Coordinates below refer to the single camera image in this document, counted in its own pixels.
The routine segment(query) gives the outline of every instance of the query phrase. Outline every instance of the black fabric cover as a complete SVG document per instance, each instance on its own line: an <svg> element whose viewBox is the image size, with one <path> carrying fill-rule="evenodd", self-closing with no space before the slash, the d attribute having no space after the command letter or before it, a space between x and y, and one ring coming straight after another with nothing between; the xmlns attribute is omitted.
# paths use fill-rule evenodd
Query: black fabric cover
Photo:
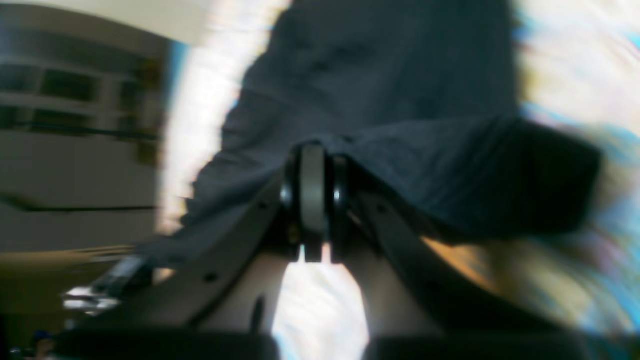
<svg viewBox="0 0 640 360"><path fill-rule="evenodd" d="M575 227L598 152L518 117L509 15L505 0L295 1L194 183L182 222L206 217L206 236L138 251L168 267L197 256L310 139L470 237Z"/></svg>

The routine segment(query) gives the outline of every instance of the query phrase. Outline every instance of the window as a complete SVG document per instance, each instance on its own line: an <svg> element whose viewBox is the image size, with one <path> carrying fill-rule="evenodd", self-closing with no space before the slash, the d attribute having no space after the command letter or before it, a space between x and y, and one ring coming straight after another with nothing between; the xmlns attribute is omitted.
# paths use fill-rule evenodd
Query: window
<svg viewBox="0 0 640 360"><path fill-rule="evenodd" d="M132 111L140 105L142 88L138 83L131 81L122 83L120 87L120 109L122 111Z"/></svg>
<svg viewBox="0 0 640 360"><path fill-rule="evenodd" d="M89 102L95 98L97 79L72 72L47 70L40 93L64 99Z"/></svg>
<svg viewBox="0 0 640 360"><path fill-rule="evenodd" d="M0 129L13 129L24 119L26 109L17 106L0 106Z"/></svg>
<svg viewBox="0 0 640 360"><path fill-rule="evenodd" d="M35 70L34 67L25 65L0 65L0 91L31 91Z"/></svg>
<svg viewBox="0 0 640 360"><path fill-rule="evenodd" d="M60 111L36 110L31 130L37 133L85 136L82 129L89 126L90 117Z"/></svg>

